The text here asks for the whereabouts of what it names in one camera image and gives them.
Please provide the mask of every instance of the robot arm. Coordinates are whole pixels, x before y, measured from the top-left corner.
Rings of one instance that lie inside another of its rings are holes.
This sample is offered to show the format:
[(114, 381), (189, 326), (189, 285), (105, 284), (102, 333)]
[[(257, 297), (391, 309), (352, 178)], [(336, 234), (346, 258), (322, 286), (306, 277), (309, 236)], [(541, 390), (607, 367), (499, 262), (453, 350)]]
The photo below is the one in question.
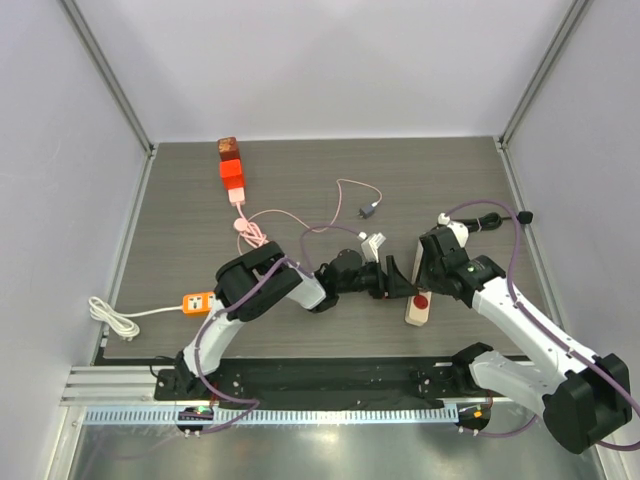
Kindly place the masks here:
[[(469, 391), (499, 392), (544, 419), (563, 447), (581, 453), (631, 420), (630, 405), (583, 363), (566, 354), (514, 304), (505, 272), (491, 259), (469, 259), (468, 231), (448, 222), (420, 237), (423, 247), (418, 287), (462, 300), (493, 322), (529, 357), (533, 367), (508, 360), (484, 344), (472, 345), (452, 358), (457, 380)], [(598, 357), (531, 304), (517, 289), (522, 304), (571, 351), (601, 367), (629, 391), (627, 366), (615, 355)]]
[[(314, 309), (325, 299), (324, 288), (314, 276), (285, 260), (255, 295), (235, 311), (224, 312), (258, 284), (256, 274), (266, 274), (282, 258), (284, 253), (278, 244), (270, 242), (218, 270), (214, 306), (208, 317), (218, 314), (217, 319), (200, 341), (200, 366), (204, 375), (218, 369), (222, 354), (245, 323), (255, 320), (283, 298), (289, 298), (307, 310)], [(195, 362), (196, 341), (197, 337), (176, 358), (176, 388), (187, 397), (198, 396), (203, 388)]]

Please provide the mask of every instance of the white plug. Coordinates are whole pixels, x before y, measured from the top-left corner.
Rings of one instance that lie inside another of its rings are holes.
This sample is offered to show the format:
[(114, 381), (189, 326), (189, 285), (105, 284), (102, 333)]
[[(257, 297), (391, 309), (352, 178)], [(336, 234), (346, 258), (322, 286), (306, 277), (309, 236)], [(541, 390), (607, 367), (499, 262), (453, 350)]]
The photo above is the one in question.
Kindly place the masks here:
[(438, 225), (442, 225), (443, 227), (446, 227), (447, 225), (449, 225), (450, 222), (451, 222), (451, 218), (447, 216), (446, 213), (441, 213), (440, 215), (438, 215)]
[(186, 305), (188, 312), (202, 310), (204, 307), (204, 299), (202, 298), (202, 294), (197, 293), (194, 295), (188, 295)]
[(362, 242), (360, 245), (362, 248), (362, 253), (364, 254), (364, 258), (367, 262), (376, 262), (380, 261), (380, 257), (378, 255), (378, 249), (384, 243), (386, 237), (381, 233), (374, 233), (373, 235), (369, 235), (367, 239)]

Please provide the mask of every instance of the orange power strip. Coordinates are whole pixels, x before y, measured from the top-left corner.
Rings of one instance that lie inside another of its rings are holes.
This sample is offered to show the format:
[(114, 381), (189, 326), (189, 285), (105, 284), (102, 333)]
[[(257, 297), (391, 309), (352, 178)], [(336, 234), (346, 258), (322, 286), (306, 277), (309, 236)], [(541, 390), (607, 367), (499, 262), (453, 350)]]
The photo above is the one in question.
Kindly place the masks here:
[(213, 292), (189, 293), (182, 299), (182, 311), (186, 315), (202, 315), (213, 308)]

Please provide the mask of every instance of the white cable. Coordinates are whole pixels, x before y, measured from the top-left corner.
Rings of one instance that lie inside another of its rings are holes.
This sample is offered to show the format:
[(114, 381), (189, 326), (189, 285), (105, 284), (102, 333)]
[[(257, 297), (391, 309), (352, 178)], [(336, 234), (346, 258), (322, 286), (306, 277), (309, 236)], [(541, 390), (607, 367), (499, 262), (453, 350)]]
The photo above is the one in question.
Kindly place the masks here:
[(129, 342), (140, 333), (140, 327), (134, 321), (130, 320), (131, 318), (144, 317), (146, 315), (153, 315), (154, 313), (172, 312), (175, 310), (182, 310), (182, 305), (158, 308), (147, 312), (118, 313), (101, 298), (89, 297), (89, 313), (91, 314), (91, 318), (99, 322), (107, 323), (123, 340)]

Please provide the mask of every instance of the gray tabletop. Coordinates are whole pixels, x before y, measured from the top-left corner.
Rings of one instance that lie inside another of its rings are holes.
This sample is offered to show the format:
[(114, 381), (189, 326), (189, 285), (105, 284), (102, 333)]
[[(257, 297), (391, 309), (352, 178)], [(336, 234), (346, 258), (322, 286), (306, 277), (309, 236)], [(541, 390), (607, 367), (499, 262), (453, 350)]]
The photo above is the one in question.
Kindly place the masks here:
[[(373, 217), (362, 220), (357, 218), (358, 208), (374, 201), (376, 194), (345, 185), (337, 223), (382, 232), (387, 241), (381, 253), (395, 255), (406, 276), (411, 274), (418, 236), (435, 224), (440, 212), (477, 198), (511, 201), (490, 138), (256, 141), (241, 142), (240, 152), (247, 215), (279, 208), (308, 223), (322, 223), (335, 212), (337, 178), (378, 187), (384, 200)], [(187, 293), (212, 290), (218, 267), (238, 255), (232, 228), (237, 213), (222, 187), (218, 163), (215, 143), (160, 145), (122, 279), (118, 311), (180, 305)], [(472, 207), (464, 216), (493, 210)], [(264, 215), (258, 223), (290, 257), (301, 258), (301, 225), (280, 214)], [(354, 237), (336, 231), (310, 235), (307, 243), (316, 268), (342, 249), (358, 248)], [(468, 244), (470, 255), (488, 255), (505, 268), (512, 248), (510, 224), (472, 235)], [(518, 262), (518, 287), (542, 308), (526, 248)], [(505, 354), (520, 353), (501, 331), (461, 302), (434, 296), (423, 327), (404, 322), (405, 306), (406, 300), (378, 301), (354, 293), (343, 295), (336, 308), (313, 315), (285, 300), (247, 324), (225, 356), (451, 355), (477, 341)], [(137, 322), (141, 333), (132, 342), (110, 334), (106, 358), (173, 356), (192, 340), (202, 318), (171, 312)]]

